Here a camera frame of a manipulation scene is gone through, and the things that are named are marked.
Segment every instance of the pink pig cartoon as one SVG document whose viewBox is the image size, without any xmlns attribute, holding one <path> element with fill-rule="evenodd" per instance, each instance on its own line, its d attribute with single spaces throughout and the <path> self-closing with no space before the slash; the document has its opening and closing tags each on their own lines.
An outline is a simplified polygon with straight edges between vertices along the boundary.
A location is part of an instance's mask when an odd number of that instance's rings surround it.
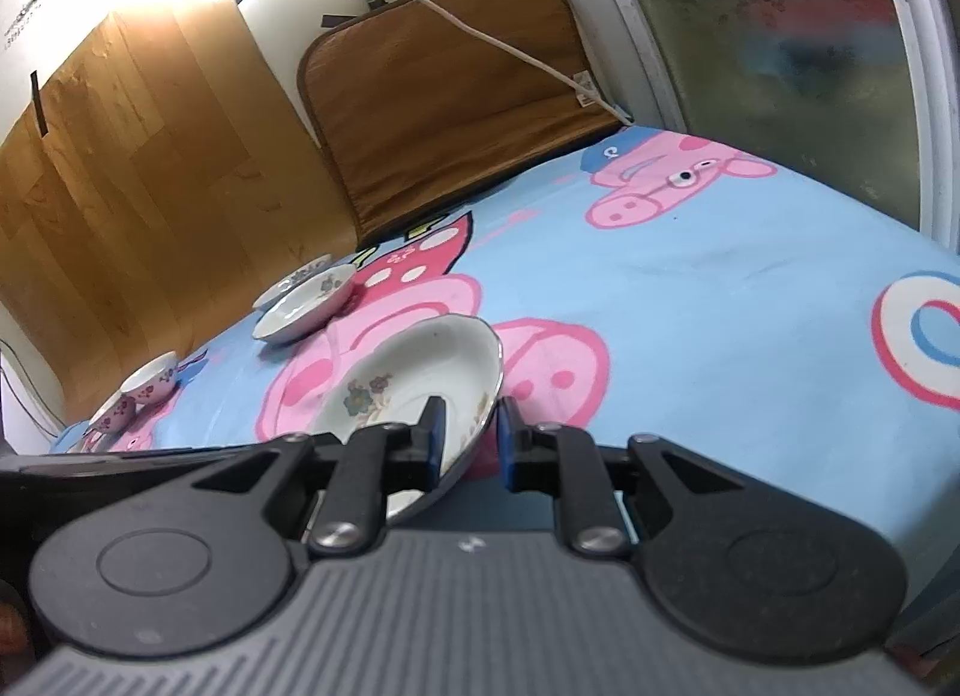
<svg viewBox="0 0 960 696">
<path fill-rule="evenodd" d="M 659 132 L 639 146 L 620 149 L 605 146 L 607 162 L 590 177 L 593 184 L 613 189 L 587 211 L 587 221 L 603 230 L 652 220 L 724 173 L 745 178 L 776 173 L 775 166 L 726 143 L 680 133 Z"/>
<path fill-rule="evenodd" d="M 438 314 L 477 314 L 480 283 L 449 272 L 471 235 L 467 214 L 363 266 L 352 307 L 306 338 L 267 389 L 254 428 L 258 440 L 308 427 L 328 391 L 386 338 Z M 607 390 L 610 358 L 602 338 L 582 325 L 534 317 L 493 330 L 503 343 L 503 391 L 520 401 L 524 415 L 586 425 Z M 469 476 L 496 471 L 496 444 L 488 433 Z"/>
</svg>

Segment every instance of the brown cushion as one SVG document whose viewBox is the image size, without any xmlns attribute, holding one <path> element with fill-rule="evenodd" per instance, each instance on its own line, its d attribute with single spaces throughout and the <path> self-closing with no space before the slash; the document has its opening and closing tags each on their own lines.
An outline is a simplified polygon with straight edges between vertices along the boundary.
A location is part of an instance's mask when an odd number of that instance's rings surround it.
<svg viewBox="0 0 960 696">
<path fill-rule="evenodd" d="M 567 76 L 587 70 L 566 0 L 434 1 Z M 299 88 L 361 242 L 617 127 L 560 81 L 411 0 L 320 36 Z"/>
</svg>

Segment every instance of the bed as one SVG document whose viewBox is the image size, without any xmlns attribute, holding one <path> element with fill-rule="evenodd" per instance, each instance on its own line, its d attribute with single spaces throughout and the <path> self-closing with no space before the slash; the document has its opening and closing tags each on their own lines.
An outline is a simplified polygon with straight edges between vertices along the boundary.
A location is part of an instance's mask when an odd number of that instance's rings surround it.
<svg viewBox="0 0 960 696">
<path fill-rule="evenodd" d="M 915 597 L 960 542 L 960 263 L 819 183 L 688 135 L 629 127 L 349 256 L 360 285 L 322 332 L 181 364 L 114 443 L 240 445 L 304 428 L 349 367 L 434 314 L 478 314 L 528 421 L 602 445 L 657 433 L 858 519 L 896 544 Z M 499 488 L 486 435 L 411 524 L 550 524 Z"/>
</svg>

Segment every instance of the label tag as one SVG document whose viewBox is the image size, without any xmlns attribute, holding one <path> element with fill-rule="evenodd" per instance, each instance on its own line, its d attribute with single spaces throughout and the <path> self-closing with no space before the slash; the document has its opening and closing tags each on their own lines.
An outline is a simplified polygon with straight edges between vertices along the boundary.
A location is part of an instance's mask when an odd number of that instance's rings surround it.
<svg viewBox="0 0 960 696">
<path fill-rule="evenodd" d="M 599 90 L 597 89 L 597 85 L 593 83 L 593 76 L 590 75 L 590 71 L 580 71 L 579 74 L 573 74 L 573 80 L 589 92 L 595 92 L 597 95 L 600 94 Z M 589 105 L 594 105 L 593 98 L 588 98 L 582 92 L 577 93 L 577 101 L 582 108 L 586 108 Z"/>
</svg>

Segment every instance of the frosted glass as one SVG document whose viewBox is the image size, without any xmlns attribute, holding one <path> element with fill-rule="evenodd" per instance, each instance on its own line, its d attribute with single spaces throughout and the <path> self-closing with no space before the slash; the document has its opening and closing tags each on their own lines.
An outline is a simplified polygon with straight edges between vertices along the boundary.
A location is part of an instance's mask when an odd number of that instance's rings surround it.
<svg viewBox="0 0 960 696">
<path fill-rule="evenodd" d="M 917 127 L 892 0 L 640 0 L 690 131 L 917 227 Z"/>
</svg>

